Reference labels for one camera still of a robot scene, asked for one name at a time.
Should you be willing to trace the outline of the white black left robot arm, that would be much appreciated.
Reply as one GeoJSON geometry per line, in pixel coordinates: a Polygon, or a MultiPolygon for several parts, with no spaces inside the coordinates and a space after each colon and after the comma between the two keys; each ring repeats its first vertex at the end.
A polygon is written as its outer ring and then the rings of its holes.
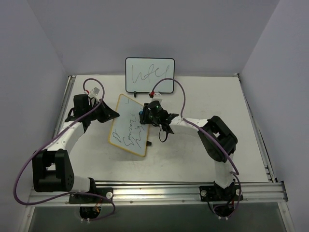
{"type": "Polygon", "coordinates": [[[97,198],[94,180],[74,174],[69,154],[92,121],[105,123],[120,115],[104,101],[87,94],[75,95],[73,108],[55,140],[32,159],[33,185],[36,192],[80,192],[87,203],[97,198]]]}

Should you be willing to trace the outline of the blue felt eraser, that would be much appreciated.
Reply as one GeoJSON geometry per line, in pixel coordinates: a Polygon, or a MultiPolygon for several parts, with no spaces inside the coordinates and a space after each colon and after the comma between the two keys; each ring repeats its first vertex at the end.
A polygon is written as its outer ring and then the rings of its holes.
{"type": "Polygon", "coordinates": [[[144,116],[145,116],[145,114],[144,114],[145,112],[144,112],[144,109],[142,109],[140,112],[139,112],[139,117],[140,117],[140,123],[141,124],[145,124],[145,122],[144,122],[144,116]]]}

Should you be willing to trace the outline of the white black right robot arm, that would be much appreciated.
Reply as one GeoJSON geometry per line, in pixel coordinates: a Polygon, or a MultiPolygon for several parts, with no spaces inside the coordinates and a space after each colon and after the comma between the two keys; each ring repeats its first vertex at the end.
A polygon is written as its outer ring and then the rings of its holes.
{"type": "Polygon", "coordinates": [[[182,114],[168,113],[158,100],[145,103],[139,116],[141,124],[160,127],[166,135],[180,133],[200,139],[206,153],[214,160],[216,197],[224,200],[231,195],[234,175],[239,174],[233,162],[238,139],[220,117],[186,119],[182,114]]]}

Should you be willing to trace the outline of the yellow framed whiteboard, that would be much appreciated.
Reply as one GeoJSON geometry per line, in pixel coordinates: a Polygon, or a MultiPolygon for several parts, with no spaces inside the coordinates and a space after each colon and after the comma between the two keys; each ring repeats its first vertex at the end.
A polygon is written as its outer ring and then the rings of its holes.
{"type": "Polygon", "coordinates": [[[116,105],[119,117],[112,120],[108,142],[134,155],[146,155],[149,125],[140,123],[139,112],[143,105],[134,99],[120,94],[116,105]]]}

